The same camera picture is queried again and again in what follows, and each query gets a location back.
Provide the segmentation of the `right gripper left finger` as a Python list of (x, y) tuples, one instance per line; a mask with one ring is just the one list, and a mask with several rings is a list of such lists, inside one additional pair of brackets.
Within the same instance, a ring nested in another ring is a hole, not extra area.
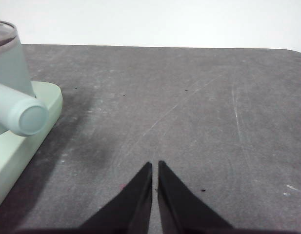
[(80, 228), (148, 229), (152, 207), (152, 172), (152, 164), (145, 163), (122, 191)]

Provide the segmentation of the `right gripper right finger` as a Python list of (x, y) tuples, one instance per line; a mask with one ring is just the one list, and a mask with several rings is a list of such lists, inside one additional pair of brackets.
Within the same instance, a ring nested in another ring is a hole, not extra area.
[(158, 163), (158, 204), (163, 229), (233, 229), (198, 199), (163, 161)]

